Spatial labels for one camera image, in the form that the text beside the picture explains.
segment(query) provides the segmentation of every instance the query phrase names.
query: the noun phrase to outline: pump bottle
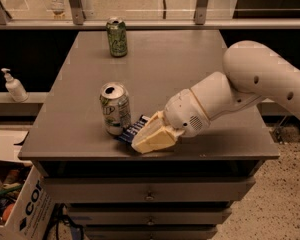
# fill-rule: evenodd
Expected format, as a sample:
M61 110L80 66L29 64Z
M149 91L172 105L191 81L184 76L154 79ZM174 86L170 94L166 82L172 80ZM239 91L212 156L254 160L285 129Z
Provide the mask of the pump bottle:
M11 97L16 102L25 101L28 98L28 93L24 89L23 85L18 79L13 78L8 72L10 69L3 68L1 71L4 73L4 78L6 79L6 88L11 94Z

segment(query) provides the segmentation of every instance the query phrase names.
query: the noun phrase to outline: green can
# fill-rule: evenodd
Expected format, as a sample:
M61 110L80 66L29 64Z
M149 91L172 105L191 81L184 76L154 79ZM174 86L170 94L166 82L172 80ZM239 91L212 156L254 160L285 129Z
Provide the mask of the green can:
M128 53L126 24L121 18L110 18L106 25L110 54L123 57Z

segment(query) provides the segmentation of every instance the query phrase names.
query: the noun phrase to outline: gray tabletop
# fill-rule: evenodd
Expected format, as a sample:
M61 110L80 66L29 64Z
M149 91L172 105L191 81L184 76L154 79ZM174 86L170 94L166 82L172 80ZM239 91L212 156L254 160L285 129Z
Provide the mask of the gray tabletop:
M112 58L106 32L80 32L22 148L26 160L270 159L278 157L256 107L226 115L195 138L140 155L103 125L99 94L111 81L129 91L132 122L215 71L226 46L218 31L129 31L128 55Z

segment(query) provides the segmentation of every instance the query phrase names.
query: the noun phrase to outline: table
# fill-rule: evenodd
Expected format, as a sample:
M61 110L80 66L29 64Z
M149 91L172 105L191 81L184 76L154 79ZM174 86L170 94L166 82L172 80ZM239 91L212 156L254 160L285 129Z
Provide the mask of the table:
M210 239L278 150L256 107L164 151L141 155L114 140L102 121L103 84L126 86L135 122L222 72L226 46L214 30L129 31L128 48L112 58L106 32L80 32L19 157L91 240Z

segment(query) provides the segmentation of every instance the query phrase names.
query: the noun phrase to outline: can top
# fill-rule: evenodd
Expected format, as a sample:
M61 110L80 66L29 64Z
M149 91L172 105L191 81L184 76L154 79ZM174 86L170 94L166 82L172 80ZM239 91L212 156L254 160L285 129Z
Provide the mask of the can top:
M124 87L117 82L107 83L101 88L101 95L107 99L120 98L124 93Z
M123 19L118 18L118 17L111 17L111 18L108 20L108 23L109 23L109 24L120 24L121 22L123 22Z

